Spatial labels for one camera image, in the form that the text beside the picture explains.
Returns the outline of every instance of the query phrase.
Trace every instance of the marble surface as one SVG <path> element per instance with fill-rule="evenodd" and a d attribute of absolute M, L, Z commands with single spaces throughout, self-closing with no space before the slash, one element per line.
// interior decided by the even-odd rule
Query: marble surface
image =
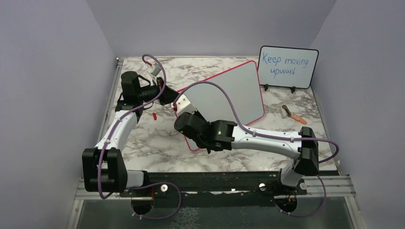
<path fill-rule="evenodd" d="M 167 85 L 175 90 L 246 61 L 257 62 L 257 58 L 248 57 L 160 57 L 158 59 L 166 70 Z M 122 73 L 136 71 L 138 74 L 148 76 L 147 68 L 148 66 L 142 62 L 141 58 L 126 58 Z M 121 82 L 119 82 L 115 100 L 121 92 Z M 307 120 L 306 126 L 314 130 L 316 137 L 326 137 L 310 88 L 297 89 L 292 94 L 289 89 L 270 87 L 267 92 L 262 89 L 262 94 L 266 114 L 250 126 L 274 131 L 299 131 L 302 127 L 301 123 L 291 118 L 282 118 L 277 110 L 281 104 L 286 104 L 291 112 Z M 157 120 L 153 120 L 153 112 L 157 114 Z M 141 169 L 149 172 L 274 171 L 283 168 L 290 160 L 285 156 L 257 150 L 213 151 L 209 155 L 203 149 L 192 152 L 187 147 L 184 136 L 174 130 L 175 119 L 169 105 L 154 104 L 151 109 L 144 111 L 122 150 L 127 169 Z M 329 144 L 320 142 L 319 154 L 320 160 L 330 156 Z M 336 170 L 336 166 L 333 161 L 328 161 L 320 164 L 320 169 Z"/>

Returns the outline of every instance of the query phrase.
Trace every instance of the small whiteboard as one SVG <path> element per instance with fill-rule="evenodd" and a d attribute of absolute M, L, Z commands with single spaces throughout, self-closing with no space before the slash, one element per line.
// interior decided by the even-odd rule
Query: small whiteboard
<path fill-rule="evenodd" d="M 255 61 L 247 61 L 204 81 L 216 83 L 225 90 L 243 124 L 247 125 L 264 116 L 265 110 Z M 236 122 L 227 99 L 218 88 L 209 84 L 197 84 L 184 94 L 207 121 Z M 191 151 L 199 149 L 194 141 L 186 137 L 185 139 Z"/>
<path fill-rule="evenodd" d="M 318 54 L 315 49 L 263 46 L 257 70 L 260 84 L 309 88 Z"/>

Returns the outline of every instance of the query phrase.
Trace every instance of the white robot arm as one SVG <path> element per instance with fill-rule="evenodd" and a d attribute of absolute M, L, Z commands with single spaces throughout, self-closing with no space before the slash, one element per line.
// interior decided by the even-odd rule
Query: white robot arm
<path fill-rule="evenodd" d="M 254 149 L 291 158 L 291 162 L 281 169 L 280 183 L 286 187 L 296 187 L 303 176 L 315 176 L 319 173 L 318 142 L 294 141 L 294 138 L 315 135 L 311 128 L 303 127 L 297 132 L 276 132 L 244 126 L 253 134 L 246 132 L 235 122 L 217 120 L 207 122 L 185 95 L 174 106 L 178 118 L 174 128 L 192 139 L 199 148 L 206 148 L 208 153 L 231 149 Z M 290 141 L 256 136 L 261 133 L 289 138 Z"/>

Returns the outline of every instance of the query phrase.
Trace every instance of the purple wall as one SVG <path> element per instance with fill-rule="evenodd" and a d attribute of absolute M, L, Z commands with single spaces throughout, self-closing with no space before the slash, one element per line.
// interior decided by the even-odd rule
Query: purple wall
<path fill-rule="evenodd" d="M 114 53 L 258 55 L 308 48 L 335 0 L 87 0 Z"/>
<path fill-rule="evenodd" d="M 115 56 L 85 0 L 2 0 L 0 21 L 0 228 L 65 228 Z"/>
<path fill-rule="evenodd" d="M 405 1 L 338 0 L 312 80 L 367 228 L 405 225 Z"/>

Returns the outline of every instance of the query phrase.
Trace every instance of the whiteboard stand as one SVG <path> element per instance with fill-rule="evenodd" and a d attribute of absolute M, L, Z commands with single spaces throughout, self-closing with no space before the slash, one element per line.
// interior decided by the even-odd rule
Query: whiteboard stand
<path fill-rule="evenodd" d="M 266 91 L 268 90 L 269 85 L 268 85 L 268 84 L 265 84 L 265 85 L 263 85 L 263 87 L 265 88 L 265 92 L 266 92 Z M 291 93 L 294 93 L 294 92 L 295 92 L 295 89 L 296 89 L 295 86 L 290 87 Z"/>
<path fill-rule="evenodd" d="M 265 91 L 269 86 L 307 89 L 318 60 L 319 51 L 277 46 L 260 48 L 257 72 Z"/>

